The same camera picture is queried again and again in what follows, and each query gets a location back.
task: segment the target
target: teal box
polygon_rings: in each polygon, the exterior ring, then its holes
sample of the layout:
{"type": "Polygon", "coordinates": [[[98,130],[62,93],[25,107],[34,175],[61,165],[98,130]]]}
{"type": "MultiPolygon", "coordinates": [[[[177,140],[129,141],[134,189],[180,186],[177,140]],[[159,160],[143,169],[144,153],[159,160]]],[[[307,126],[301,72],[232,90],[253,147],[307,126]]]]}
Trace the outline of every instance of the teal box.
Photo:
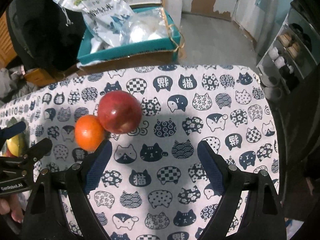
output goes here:
{"type": "MultiPolygon", "coordinates": [[[[142,11],[148,11],[153,8],[158,8],[158,7],[138,8],[138,9],[133,9],[133,11],[138,13],[142,11]]],[[[165,11],[165,14],[167,16],[168,24],[169,25],[173,24],[173,20],[171,19],[167,11],[165,11]]],[[[173,30],[172,39],[179,45],[181,36],[178,29],[175,25],[171,29],[173,30]]],[[[141,42],[127,44],[127,45],[110,48],[110,49],[104,49],[104,50],[100,50],[90,54],[92,38],[93,38],[92,34],[89,32],[88,29],[86,29],[84,32],[84,36],[82,38],[82,42],[80,44],[79,51],[78,51],[78,60],[83,65],[88,64],[94,60],[108,61],[108,60],[118,59],[122,57],[128,57],[135,54],[140,54],[140,53],[166,51],[166,50],[174,51],[176,49],[176,45],[168,37],[168,38],[161,38],[161,39],[151,40],[151,41],[141,41],[141,42]]],[[[176,61],[178,58],[178,51],[174,52],[172,55],[173,55],[172,61],[176,61]]]]}

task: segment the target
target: screw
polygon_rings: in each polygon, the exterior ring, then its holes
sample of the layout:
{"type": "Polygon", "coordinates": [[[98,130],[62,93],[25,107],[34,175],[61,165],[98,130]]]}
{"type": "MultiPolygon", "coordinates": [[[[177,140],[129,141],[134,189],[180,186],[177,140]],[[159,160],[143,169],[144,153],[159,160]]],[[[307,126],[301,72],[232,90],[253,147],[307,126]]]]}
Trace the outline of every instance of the screw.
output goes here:
{"type": "Polygon", "coordinates": [[[231,164],[228,166],[229,170],[232,170],[232,171],[236,171],[237,170],[237,166],[231,164]]]}
{"type": "Polygon", "coordinates": [[[75,163],[71,167],[72,167],[73,170],[78,170],[81,167],[81,164],[80,163],[75,163]]]}
{"type": "Polygon", "coordinates": [[[40,171],[40,173],[41,173],[42,175],[44,175],[44,174],[47,174],[48,171],[49,171],[49,170],[48,170],[47,168],[44,168],[43,170],[40,171]]]}
{"type": "Polygon", "coordinates": [[[268,172],[265,170],[261,170],[260,173],[262,176],[268,176],[268,172]]]}

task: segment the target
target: tablecloth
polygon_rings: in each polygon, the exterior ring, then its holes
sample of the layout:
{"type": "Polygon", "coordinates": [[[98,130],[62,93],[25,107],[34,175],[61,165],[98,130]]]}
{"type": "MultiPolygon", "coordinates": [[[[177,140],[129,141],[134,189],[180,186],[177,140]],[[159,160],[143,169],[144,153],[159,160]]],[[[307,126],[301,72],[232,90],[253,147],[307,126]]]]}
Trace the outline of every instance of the tablecloth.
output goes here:
{"type": "MultiPolygon", "coordinates": [[[[131,133],[111,134],[113,156],[90,203],[112,240],[197,239],[219,203],[197,157],[206,140],[227,163],[265,169],[278,186],[277,136],[258,76],[247,67],[145,66],[76,77],[14,100],[0,110],[30,125],[30,144],[49,137],[52,151],[35,165],[67,169],[88,154],[74,139],[75,122],[97,114],[101,97],[124,90],[141,102],[143,118],[131,133]]],[[[71,229],[81,234],[64,192],[71,229]]],[[[244,212],[242,194],[229,234],[244,212]]]]}

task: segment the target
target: human hand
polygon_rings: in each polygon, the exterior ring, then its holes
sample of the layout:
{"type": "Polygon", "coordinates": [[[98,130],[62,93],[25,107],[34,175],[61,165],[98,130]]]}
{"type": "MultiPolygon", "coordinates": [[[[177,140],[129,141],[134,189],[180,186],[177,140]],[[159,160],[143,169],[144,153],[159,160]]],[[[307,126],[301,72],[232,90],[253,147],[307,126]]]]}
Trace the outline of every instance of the human hand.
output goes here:
{"type": "Polygon", "coordinates": [[[0,214],[4,215],[10,211],[12,219],[18,223],[21,223],[23,219],[23,213],[17,194],[0,198],[0,214]]]}

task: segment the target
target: orange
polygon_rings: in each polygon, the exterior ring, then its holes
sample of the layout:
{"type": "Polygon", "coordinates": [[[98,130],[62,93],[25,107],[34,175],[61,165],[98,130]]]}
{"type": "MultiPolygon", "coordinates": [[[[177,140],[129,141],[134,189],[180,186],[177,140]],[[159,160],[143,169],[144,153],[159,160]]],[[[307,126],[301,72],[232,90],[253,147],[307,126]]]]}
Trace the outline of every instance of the orange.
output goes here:
{"type": "Polygon", "coordinates": [[[86,151],[95,151],[104,139],[104,128],[95,115],[84,115],[75,126],[77,144],[86,151]]]}

